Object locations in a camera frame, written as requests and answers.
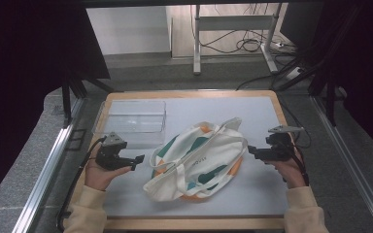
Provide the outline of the white panel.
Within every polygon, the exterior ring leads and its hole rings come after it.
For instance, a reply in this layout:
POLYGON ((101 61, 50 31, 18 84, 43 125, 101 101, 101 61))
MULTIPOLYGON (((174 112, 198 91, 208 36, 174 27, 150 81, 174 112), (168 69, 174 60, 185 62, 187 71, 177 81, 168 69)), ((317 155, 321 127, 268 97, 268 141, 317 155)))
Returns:
POLYGON ((123 7, 86 10, 104 55, 169 52, 165 7, 123 7))

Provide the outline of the white patterned tote bag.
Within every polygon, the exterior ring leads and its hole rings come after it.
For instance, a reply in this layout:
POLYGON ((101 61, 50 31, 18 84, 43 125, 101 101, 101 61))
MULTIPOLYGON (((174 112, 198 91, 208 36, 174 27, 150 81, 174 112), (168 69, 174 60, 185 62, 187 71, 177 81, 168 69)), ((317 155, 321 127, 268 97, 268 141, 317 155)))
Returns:
POLYGON ((247 151, 241 122, 239 117, 221 125, 199 122, 156 149, 144 191, 156 202, 201 200, 218 192, 237 174, 247 151))

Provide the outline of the white power strip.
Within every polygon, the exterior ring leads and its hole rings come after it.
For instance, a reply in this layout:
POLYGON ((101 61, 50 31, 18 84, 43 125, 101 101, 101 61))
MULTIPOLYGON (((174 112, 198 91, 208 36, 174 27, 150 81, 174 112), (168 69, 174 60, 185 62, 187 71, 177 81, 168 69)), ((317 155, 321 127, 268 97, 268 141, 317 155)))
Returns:
POLYGON ((293 68, 287 75, 286 75, 286 78, 288 80, 292 80, 294 78, 296 78, 297 76, 299 76, 300 74, 302 74, 304 72, 304 70, 301 68, 301 67, 295 67, 293 68))

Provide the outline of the person's right hand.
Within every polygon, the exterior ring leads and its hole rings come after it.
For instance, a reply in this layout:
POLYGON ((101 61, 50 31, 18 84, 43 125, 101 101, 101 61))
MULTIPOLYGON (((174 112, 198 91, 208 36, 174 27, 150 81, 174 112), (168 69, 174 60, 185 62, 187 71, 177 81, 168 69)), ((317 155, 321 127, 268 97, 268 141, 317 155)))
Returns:
POLYGON ((288 188, 306 186, 301 169, 293 158, 288 161, 265 161, 265 164, 275 167, 283 179, 287 181, 288 188))

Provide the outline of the white desk frame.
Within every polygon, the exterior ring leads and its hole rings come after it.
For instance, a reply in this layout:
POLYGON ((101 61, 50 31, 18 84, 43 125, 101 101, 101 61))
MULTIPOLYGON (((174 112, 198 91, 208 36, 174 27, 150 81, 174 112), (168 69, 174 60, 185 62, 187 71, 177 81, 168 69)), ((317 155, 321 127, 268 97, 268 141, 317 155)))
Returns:
POLYGON ((201 31, 252 29, 268 32, 267 37, 260 43, 260 49, 270 72, 272 74, 276 74, 278 72, 278 68, 272 58, 270 46, 278 23, 281 9, 282 3, 279 3, 273 15, 202 17, 200 15, 200 6, 196 5, 194 15, 193 74, 201 74, 201 31))

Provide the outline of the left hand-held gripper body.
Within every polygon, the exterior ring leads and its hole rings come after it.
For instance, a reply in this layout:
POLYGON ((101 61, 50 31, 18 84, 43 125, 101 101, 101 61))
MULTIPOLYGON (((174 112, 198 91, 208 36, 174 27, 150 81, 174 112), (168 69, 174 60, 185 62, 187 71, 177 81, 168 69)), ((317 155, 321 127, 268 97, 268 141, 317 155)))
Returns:
POLYGON ((101 144, 95 161, 102 168, 114 171, 126 164, 133 164, 130 158, 119 156, 119 152, 127 147, 127 143, 115 132, 111 132, 101 144))

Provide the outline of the black metal stand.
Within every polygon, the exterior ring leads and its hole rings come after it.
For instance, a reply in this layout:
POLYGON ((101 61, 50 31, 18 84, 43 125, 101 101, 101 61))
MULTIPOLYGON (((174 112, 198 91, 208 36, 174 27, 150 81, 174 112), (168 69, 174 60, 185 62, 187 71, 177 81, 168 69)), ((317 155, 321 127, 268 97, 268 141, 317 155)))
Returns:
POLYGON ((87 95, 86 88, 84 86, 84 81, 88 81, 91 84, 101 88, 102 90, 106 91, 107 93, 112 93, 115 90, 99 81, 98 79, 92 77, 84 77, 80 78, 77 75, 67 73, 62 78, 62 104, 63 104, 63 114, 64 114, 64 122, 63 127, 66 128, 72 122, 72 107, 71 107, 71 100, 70 100, 70 92, 73 92, 74 95, 78 99, 83 99, 87 95))
POLYGON ((327 58, 324 58, 318 64, 314 65, 307 71, 296 76, 292 80, 280 85, 277 91, 284 91, 289 89, 301 81, 314 76, 308 87, 308 93, 311 96, 318 96, 324 88, 326 88, 325 97, 325 115, 332 126, 336 125, 334 119, 334 103, 335 103, 335 78, 331 70, 331 63, 327 58))

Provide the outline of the black curtain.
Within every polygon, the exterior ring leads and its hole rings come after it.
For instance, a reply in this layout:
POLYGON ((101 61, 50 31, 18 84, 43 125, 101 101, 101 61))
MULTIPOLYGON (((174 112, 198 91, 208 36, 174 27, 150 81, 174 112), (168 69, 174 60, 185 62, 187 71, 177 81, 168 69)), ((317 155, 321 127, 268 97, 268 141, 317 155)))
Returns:
POLYGON ((66 79, 109 76, 79 0, 0 0, 0 183, 66 79))
POLYGON ((344 106, 373 139, 373 0, 290 2, 281 32, 307 53, 309 91, 344 88, 344 106))

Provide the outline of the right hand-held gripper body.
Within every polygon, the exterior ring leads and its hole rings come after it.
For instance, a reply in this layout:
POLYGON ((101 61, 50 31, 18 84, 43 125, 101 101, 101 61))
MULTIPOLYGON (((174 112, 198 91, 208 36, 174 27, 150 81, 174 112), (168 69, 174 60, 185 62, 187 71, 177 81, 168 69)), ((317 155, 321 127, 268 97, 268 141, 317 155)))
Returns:
POLYGON ((266 150, 263 160, 287 161, 295 156, 294 143, 290 136, 293 132, 303 131, 303 127, 279 125, 268 130, 270 135, 266 143, 271 146, 266 150))

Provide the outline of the white table mat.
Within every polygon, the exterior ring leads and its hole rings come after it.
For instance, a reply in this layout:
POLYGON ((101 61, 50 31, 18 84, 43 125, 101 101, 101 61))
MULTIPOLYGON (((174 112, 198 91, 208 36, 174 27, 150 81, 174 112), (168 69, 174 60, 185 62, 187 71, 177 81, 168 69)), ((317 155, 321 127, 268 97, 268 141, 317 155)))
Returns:
POLYGON ((110 217, 181 216, 280 216, 286 210, 286 186, 270 166, 245 152, 234 178, 212 196, 201 200, 178 198, 153 201, 143 186, 151 178, 153 152, 199 122, 221 125, 234 117, 242 119, 239 132, 249 145, 264 149, 268 130, 279 123, 268 97, 165 98, 148 101, 166 103, 162 132, 119 134, 127 143, 125 157, 145 155, 136 171, 115 181, 107 190, 104 208, 110 217))

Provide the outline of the aluminium rail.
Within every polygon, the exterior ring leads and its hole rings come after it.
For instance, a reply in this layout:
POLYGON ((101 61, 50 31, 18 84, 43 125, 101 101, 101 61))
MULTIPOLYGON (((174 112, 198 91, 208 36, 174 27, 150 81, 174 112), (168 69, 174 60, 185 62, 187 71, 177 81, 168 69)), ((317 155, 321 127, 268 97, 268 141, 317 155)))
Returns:
POLYGON ((343 163, 345 164, 350 176, 352 177, 356 188, 363 198, 370 214, 373 216, 373 188, 371 187, 368 180, 364 177, 361 169, 357 165, 353 154, 346 145, 344 139, 342 138, 338 128, 333 126, 330 120, 326 116, 325 107, 319 97, 310 98, 313 106, 315 107, 317 113, 320 116, 322 124, 327 131, 329 138, 331 139, 334 147, 336 148, 338 154, 341 156, 343 163))
POLYGON ((51 152, 46 159, 46 162, 41 170, 41 173, 35 182, 32 191, 22 209, 22 212, 17 219, 17 223, 13 228, 12 233, 28 233, 33 220, 38 213, 43 198, 49 188, 55 169, 60 161, 61 155, 65 150, 68 139, 71 135, 73 127, 77 122, 78 114, 84 103, 84 99, 78 98, 72 107, 72 119, 63 127, 51 148, 51 152))

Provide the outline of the person's left hand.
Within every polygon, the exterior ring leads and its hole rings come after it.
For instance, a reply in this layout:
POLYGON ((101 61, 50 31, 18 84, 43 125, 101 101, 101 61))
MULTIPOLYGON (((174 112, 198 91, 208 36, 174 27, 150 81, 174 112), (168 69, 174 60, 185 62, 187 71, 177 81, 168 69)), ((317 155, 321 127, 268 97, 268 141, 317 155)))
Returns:
POLYGON ((96 163, 95 159, 90 159, 85 166, 85 185, 105 191, 114 178, 130 171, 130 167, 123 167, 114 171, 105 170, 96 163))

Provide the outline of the clear plastic box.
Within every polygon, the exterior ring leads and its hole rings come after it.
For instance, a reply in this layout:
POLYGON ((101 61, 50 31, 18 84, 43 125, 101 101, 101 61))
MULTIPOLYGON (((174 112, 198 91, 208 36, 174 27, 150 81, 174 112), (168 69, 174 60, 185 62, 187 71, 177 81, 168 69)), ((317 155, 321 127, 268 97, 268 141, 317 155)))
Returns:
POLYGON ((94 134, 158 133, 166 119, 166 103, 148 100, 114 100, 102 103, 92 127, 94 134))

